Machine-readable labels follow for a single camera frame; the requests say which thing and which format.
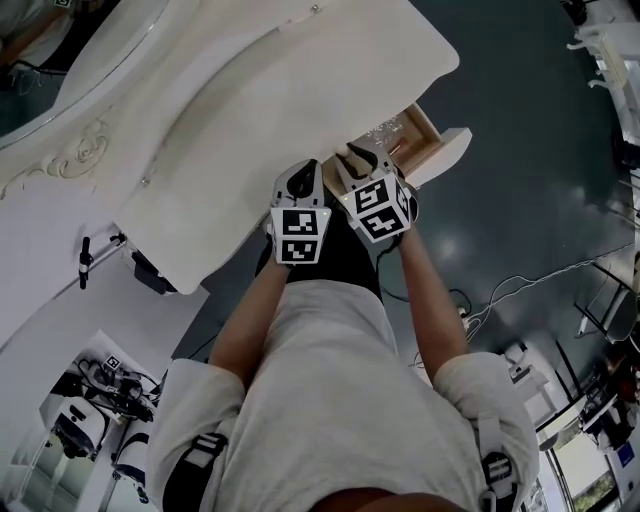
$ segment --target white wall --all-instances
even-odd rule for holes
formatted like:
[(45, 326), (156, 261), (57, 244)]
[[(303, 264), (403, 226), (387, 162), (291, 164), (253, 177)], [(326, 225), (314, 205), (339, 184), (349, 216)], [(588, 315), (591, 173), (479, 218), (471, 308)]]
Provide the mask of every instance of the white wall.
[(161, 376), (206, 296), (202, 288), (160, 296), (116, 255), (92, 271), (86, 290), (73, 286), (29, 318), (0, 350), (0, 481), (25, 425), (99, 329)]
[(7, 189), (0, 201), (0, 349), (77, 276), (82, 237), (95, 237), (95, 248), (108, 242), (111, 223), (95, 203), (89, 176), (38, 173), (24, 188)]

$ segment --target dark floor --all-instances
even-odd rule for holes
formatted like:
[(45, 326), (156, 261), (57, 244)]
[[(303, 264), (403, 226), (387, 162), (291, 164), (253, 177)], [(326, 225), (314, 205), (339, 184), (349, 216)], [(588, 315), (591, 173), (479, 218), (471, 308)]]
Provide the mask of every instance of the dark floor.
[[(507, 277), (535, 279), (632, 243), (633, 231), (607, 209), (616, 198), (630, 201), (629, 191), (616, 186), (609, 142), (615, 112), (606, 90), (586, 85), (592, 59), (565, 49), (573, 28), (559, 1), (413, 3), (461, 60), (419, 103), (441, 131), (469, 126), (473, 132), (462, 160), (420, 190), (418, 227), (447, 285), (464, 290), (478, 312)], [(263, 244), (262, 235), (252, 235), (205, 280), (211, 296), (176, 356), (190, 355), (217, 331), (250, 282)], [(617, 259), (630, 270), (632, 255)], [(381, 280), (404, 293), (397, 255), (385, 260)], [(491, 312), (472, 347), (533, 341), (559, 364), (553, 345), (559, 339), (585, 375), (604, 340), (574, 339), (580, 314), (572, 304), (588, 302), (601, 283), (596, 271), (581, 268), (524, 290)], [(408, 307), (389, 298), (385, 305), (401, 355), (411, 363)]]

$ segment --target white equipment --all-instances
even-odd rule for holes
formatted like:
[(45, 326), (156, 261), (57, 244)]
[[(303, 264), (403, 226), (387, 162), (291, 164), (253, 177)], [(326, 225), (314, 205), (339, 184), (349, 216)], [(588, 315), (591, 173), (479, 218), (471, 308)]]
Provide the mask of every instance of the white equipment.
[(147, 445), (153, 428), (152, 422), (132, 420), (122, 438), (113, 468), (121, 475), (145, 485)]
[(286, 265), (317, 263), (331, 210), (324, 206), (322, 167), (306, 160), (276, 180), (267, 233), (276, 261)]
[(418, 217), (418, 202), (389, 154), (373, 143), (348, 147), (351, 153), (336, 155), (334, 163), (348, 191), (339, 200), (351, 226), (361, 228), (373, 243), (409, 229)]
[(97, 453), (108, 425), (96, 407), (84, 398), (71, 397), (63, 402), (53, 433), (60, 438), (69, 459), (90, 457)]

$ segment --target dark pants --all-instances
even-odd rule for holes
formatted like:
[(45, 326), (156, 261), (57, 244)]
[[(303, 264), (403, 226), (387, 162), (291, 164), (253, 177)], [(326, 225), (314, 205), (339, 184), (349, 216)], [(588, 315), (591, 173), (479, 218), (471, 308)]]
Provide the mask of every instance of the dark pants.
[[(258, 261), (256, 275), (267, 264), (272, 252), (271, 244), (268, 244)], [(378, 276), (371, 263), (369, 252), (349, 226), (346, 214), (340, 210), (333, 210), (331, 213), (318, 263), (293, 267), (287, 283), (316, 279), (362, 286), (372, 291), (382, 301)]]

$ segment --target cable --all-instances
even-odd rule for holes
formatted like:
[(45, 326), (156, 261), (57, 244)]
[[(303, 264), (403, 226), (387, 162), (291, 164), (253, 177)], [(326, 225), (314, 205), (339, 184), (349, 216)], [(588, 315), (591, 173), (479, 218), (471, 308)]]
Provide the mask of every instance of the cable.
[(197, 349), (193, 354), (191, 354), (187, 359), (193, 359), (193, 357), (194, 357), (198, 352), (200, 352), (204, 347), (206, 347), (209, 343), (211, 343), (213, 340), (215, 340), (215, 339), (218, 337), (218, 334), (220, 334), (220, 331), (221, 331), (221, 330), (222, 330), (222, 329), (219, 329), (217, 333), (215, 333), (213, 336), (211, 336), (211, 338), (209, 338), (209, 339), (208, 339), (207, 341), (205, 341), (202, 345), (200, 345), (200, 346), (198, 347), (198, 349)]
[(13, 68), (15, 65), (17, 64), (22, 64), (23, 66), (36, 71), (37, 73), (42, 73), (43, 75), (51, 75), (51, 76), (67, 76), (67, 72), (66, 71), (56, 71), (55, 69), (43, 69), (40, 66), (35, 66), (33, 64), (31, 64), (30, 62), (27, 62), (26, 60), (15, 60), (13, 61), (13, 63), (10, 65), (9, 69)]
[(384, 251), (382, 251), (380, 254), (378, 254), (378, 257), (376, 258), (376, 279), (378, 280), (378, 284), (380, 285), (380, 291), (382, 293), (386, 293), (389, 297), (392, 297), (401, 302), (409, 302), (408, 298), (401, 297), (400, 295), (391, 293), (384, 286), (382, 286), (382, 283), (380, 282), (380, 263), (382, 261), (382, 258), (387, 254), (389, 254), (391, 251), (393, 251), (396, 247), (398, 247), (401, 241), (402, 241), (402, 234), (394, 236), (393, 242), (391, 242), (391, 245), (387, 247)]
[[(544, 281), (547, 281), (549, 279), (551, 279), (552, 277), (555, 277), (559, 274), (562, 274), (564, 272), (568, 272), (569, 270), (573, 270), (576, 268), (580, 268), (580, 267), (584, 267), (586, 265), (590, 265), (591, 263), (595, 263), (596, 261), (598, 261), (599, 259), (605, 258), (607, 256), (610, 256), (611, 254), (614, 254), (616, 252), (622, 251), (624, 249), (627, 249), (631, 246), (633, 246), (633, 243), (627, 244), (627, 245), (623, 245), (622, 247), (619, 247), (618, 249), (614, 249), (613, 251), (609, 251), (606, 252), (604, 254), (601, 254), (599, 256), (596, 256), (595, 258), (591, 258), (589, 260), (585, 260), (585, 261), (581, 261), (579, 263), (574, 263), (573, 265), (569, 265), (567, 267), (564, 267), (560, 270), (556, 270), (555, 272), (551, 272), (550, 274), (540, 277), (538, 279), (529, 279), (526, 278), (524, 276), (521, 275), (515, 275), (515, 276), (511, 276), (508, 277), (507, 279), (505, 279), (504, 281), (498, 283), (498, 285), (493, 289), (493, 292), (491, 293), (491, 298), (489, 299), (489, 303), (487, 304), (487, 306), (480, 311), (480, 313), (476, 313), (475, 315), (471, 315), (467, 318), (469, 318), (469, 320), (473, 319), (473, 318), (479, 318), (482, 315), (485, 315), (484, 318), (481, 319), (480, 323), (478, 324), (478, 327), (476, 327), (468, 336), (468, 340), (471, 341), (473, 339), (473, 337), (478, 333), (478, 331), (480, 330), (480, 328), (484, 325), (484, 323), (487, 321), (487, 319), (489, 318), (489, 315), (491, 314), (491, 309), (494, 306), (497, 306), (498, 304), (500, 304), (500, 302), (502, 302), (503, 300), (509, 298), (509, 297), (513, 297), (514, 295), (517, 295), (518, 293), (520, 293), (522, 290), (526, 289), (526, 288), (531, 288), (532, 286), (538, 284), (538, 283), (542, 283)], [(522, 281), (525, 281), (527, 284), (521, 286), (520, 288), (518, 288), (517, 290), (514, 290), (513, 292), (509, 292), (509, 293), (505, 293), (504, 295), (502, 295), (501, 297), (499, 297), (498, 299), (495, 299), (496, 293), (498, 292), (498, 290), (500, 289), (501, 286), (505, 285), (506, 283), (514, 280), (514, 279), (520, 279)]]
[(144, 373), (140, 373), (140, 372), (134, 372), (131, 371), (131, 373), (135, 373), (136, 375), (139, 375), (140, 377), (144, 377), (145, 379), (147, 379), (149, 382), (151, 382), (151, 384), (153, 384), (155, 387), (158, 387), (159, 384), (153, 380), (151, 377), (149, 377), (148, 375), (145, 375)]

